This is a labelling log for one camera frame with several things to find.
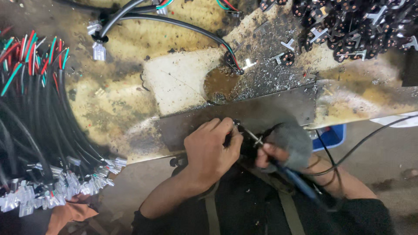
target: right hand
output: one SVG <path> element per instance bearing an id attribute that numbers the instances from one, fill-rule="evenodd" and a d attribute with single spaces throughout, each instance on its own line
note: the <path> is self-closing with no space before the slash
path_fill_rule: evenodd
<path id="1" fill-rule="evenodd" d="M 284 163 L 289 158 L 289 153 L 273 144 L 265 143 L 258 149 L 255 165 L 260 168 L 267 168 L 269 159 L 274 158 Z"/>
<path id="2" fill-rule="evenodd" d="M 231 142 L 224 147 L 225 136 L 231 133 Z M 184 140 L 189 164 L 183 170 L 190 185 L 204 192 L 216 183 L 238 160 L 243 136 L 231 118 L 215 118 L 202 124 Z"/>

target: metal sheet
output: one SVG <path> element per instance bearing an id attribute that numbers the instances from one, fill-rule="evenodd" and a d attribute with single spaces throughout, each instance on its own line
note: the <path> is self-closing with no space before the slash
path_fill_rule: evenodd
<path id="1" fill-rule="evenodd" d="M 293 115 L 300 125 L 311 124 L 314 120 L 314 96 L 314 85 L 310 84 L 250 100 L 161 118 L 159 123 L 163 141 L 169 151 L 183 150 L 183 140 L 201 124 L 213 118 L 239 119 L 254 133 L 287 121 L 289 115 L 285 113 Z"/>

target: workbench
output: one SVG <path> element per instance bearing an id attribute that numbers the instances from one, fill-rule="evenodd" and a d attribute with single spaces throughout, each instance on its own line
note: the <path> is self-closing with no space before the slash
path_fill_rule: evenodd
<path id="1" fill-rule="evenodd" d="M 64 39 L 70 47 L 66 90 L 81 128 L 97 144 L 127 158 L 128 164 L 176 154 L 163 143 L 158 120 L 208 106 L 208 91 L 223 94 L 224 102 L 231 103 L 316 83 L 315 118 L 306 126 L 310 129 L 418 110 L 418 87 L 401 87 L 399 76 L 405 62 L 399 51 L 339 64 L 324 43 L 314 44 L 308 53 L 296 53 L 290 68 L 270 60 L 285 49 L 280 41 L 296 39 L 301 31 L 290 12 L 291 2 L 265 13 L 256 9 L 236 27 L 227 26 L 228 18 L 215 1 L 177 0 L 169 6 L 170 18 L 211 32 L 229 27 L 224 39 L 233 47 L 234 40 L 245 40 L 237 60 L 241 65 L 245 59 L 257 64 L 239 79 L 224 80 L 206 78 L 206 74 L 219 64 L 225 49 L 193 31 L 149 20 L 126 20 L 108 33 L 106 62 L 93 61 L 93 41 L 86 26 L 94 17 L 89 13 L 49 0 L 19 3 L 0 3 L 2 24 L 14 25 L 13 36 L 35 29 L 49 39 L 55 35 Z M 110 0 L 86 3 L 112 5 Z M 265 22 L 265 35 L 253 33 Z M 315 79 L 304 77 L 308 69 L 317 73 Z M 208 79 L 215 85 L 204 88 Z"/>

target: blue plastic bin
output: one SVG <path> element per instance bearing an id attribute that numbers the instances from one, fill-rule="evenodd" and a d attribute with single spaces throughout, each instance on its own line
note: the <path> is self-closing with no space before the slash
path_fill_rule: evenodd
<path id="1" fill-rule="evenodd" d="M 347 125 L 335 125 L 330 126 L 330 130 L 322 133 L 321 138 L 325 143 L 325 146 L 329 148 L 335 148 L 342 144 L 345 141 L 345 136 L 347 133 Z M 324 146 L 322 145 L 319 138 L 312 141 L 313 143 L 313 152 L 323 150 Z"/>

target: forearm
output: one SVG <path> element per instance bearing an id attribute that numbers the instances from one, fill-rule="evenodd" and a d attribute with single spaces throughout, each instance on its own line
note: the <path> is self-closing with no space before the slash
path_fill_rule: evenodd
<path id="1" fill-rule="evenodd" d="M 139 208 L 144 217 L 158 218 L 185 200 L 204 192 L 203 188 L 191 181 L 186 169 L 162 182 L 148 195 Z"/>
<path id="2" fill-rule="evenodd" d="M 309 165 L 311 167 L 303 170 L 303 173 L 314 174 L 332 167 L 330 162 L 313 154 L 309 159 Z M 325 185 L 324 189 L 333 197 L 345 196 L 348 199 L 377 198 L 377 196 L 364 183 L 343 170 L 341 167 L 338 167 L 338 172 L 341 177 L 342 185 L 340 185 L 338 176 L 334 176 L 334 171 L 320 176 L 312 176 L 311 179 L 313 179 L 318 185 Z"/>

